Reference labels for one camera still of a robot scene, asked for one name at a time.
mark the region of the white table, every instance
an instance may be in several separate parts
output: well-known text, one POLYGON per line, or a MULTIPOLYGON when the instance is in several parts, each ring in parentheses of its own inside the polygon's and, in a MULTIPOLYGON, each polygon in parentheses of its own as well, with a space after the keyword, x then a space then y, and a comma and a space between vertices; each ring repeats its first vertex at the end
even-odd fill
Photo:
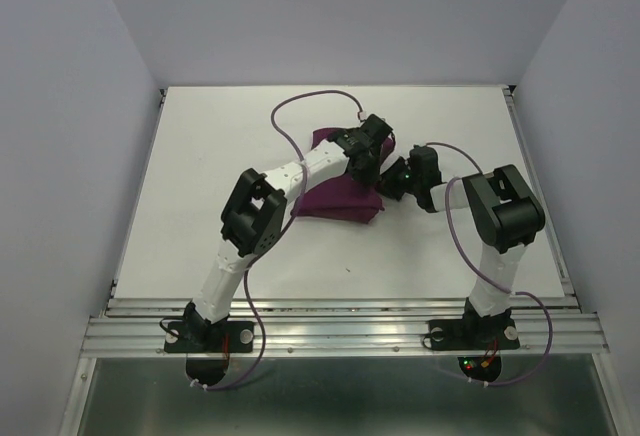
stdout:
MULTIPOLYGON (((326 87, 172 87, 169 89, 117 275, 115 298, 191 298, 208 275, 220 238, 220 213, 240 173, 295 158, 269 123, 271 109, 292 95, 326 87)), ((527 177, 502 88, 348 87, 369 113, 387 120, 398 145, 388 164, 414 144, 444 141, 464 148, 485 171, 515 164, 527 177)), ((357 124, 353 102, 319 96, 278 116, 310 147, 325 126, 357 124)), ((473 168, 438 148, 445 179, 473 168)), ((251 272, 256 298, 465 298, 475 277, 455 250, 444 214, 427 214, 412 196, 385 200, 369 225, 300 218, 251 272)), ((454 221, 479 263, 480 239, 469 210, 454 221)), ((546 233, 521 263, 516 290, 561 297, 546 233)), ((240 290, 238 297, 243 297, 240 290)))

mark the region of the glass panel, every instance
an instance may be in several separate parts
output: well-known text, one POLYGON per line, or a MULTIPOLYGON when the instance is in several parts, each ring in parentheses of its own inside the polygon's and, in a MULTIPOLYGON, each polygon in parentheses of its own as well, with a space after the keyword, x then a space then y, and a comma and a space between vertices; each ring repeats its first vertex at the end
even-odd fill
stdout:
MULTIPOLYGON (((537 357, 503 358, 501 379, 537 357)), ((234 377, 250 363, 232 361, 234 377)), ((551 357, 530 380, 484 389, 441 358, 264 361, 232 391, 190 388, 184 361, 98 362, 79 434, 375 436, 607 435, 610 415, 588 355, 551 357)))

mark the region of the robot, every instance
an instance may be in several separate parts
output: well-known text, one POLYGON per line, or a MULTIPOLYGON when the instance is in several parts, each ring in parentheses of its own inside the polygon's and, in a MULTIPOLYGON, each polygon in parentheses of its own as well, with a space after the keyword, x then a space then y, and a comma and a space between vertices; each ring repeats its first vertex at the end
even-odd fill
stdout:
MULTIPOLYGON (((168 353, 251 352, 254 323, 229 320, 233 296, 242 277, 282 234, 287 208, 298 196, 345 173, 383 196, 415 197, 427 213, 469 208, 482 240, 480 272, 459 319, 429 321, 423 344, 432 351, 482 350, 491 342, 501 350, 518 349, 509 296, 518 263, 536 234, 544 228, 539 201, 515 166, 471 174, 445 184, 438 153, 429 145, 415 146, 380 174, 380 151, 392 128, 372 114, 360 126, 337 130, 304 156, 279 168, 243 172, 222 211, 221 241, 215 264, 200 292, 181 318, 164 328, 168 353)), ((486 368, 461 365, 477 378, 486 368)), ((191 377, 206 380, 200 362, 189 366, 191 377)), ((217 379, 209 381, 215 384, 217 379)))

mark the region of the wall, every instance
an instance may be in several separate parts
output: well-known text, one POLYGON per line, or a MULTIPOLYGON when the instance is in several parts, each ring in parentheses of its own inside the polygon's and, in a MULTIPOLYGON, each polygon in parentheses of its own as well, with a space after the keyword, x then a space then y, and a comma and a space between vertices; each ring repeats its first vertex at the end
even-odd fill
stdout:
POLYGON ((114 0, 169 84, 516 83, 565 0, 114 0))
POLYGON ((568 0, 516 104, 585 308, 640 412, 640 0, 568 0))
POLYGON ((158 109, 111 0, 0 0, 0 434, 57 434, 158 109))

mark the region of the purple cloth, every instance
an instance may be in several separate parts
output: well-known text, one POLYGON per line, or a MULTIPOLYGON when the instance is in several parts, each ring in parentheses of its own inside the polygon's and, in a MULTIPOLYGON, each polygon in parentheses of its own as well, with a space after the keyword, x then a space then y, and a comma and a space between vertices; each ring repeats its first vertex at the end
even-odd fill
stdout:
MULTIPOLYGON (((340 128, 322 128, 314 131, 311 148, 315 148, 338 129, 340 128)), ((380 164, 393 152, 395 146, 395 141, 387 138, 382 145, 380 164)), ((367 188, 351 179, 350 175, 343 174, 308 191, 298 215, 367 224, 381 210, 384 210, 382 199, 373 187, 367 188)))

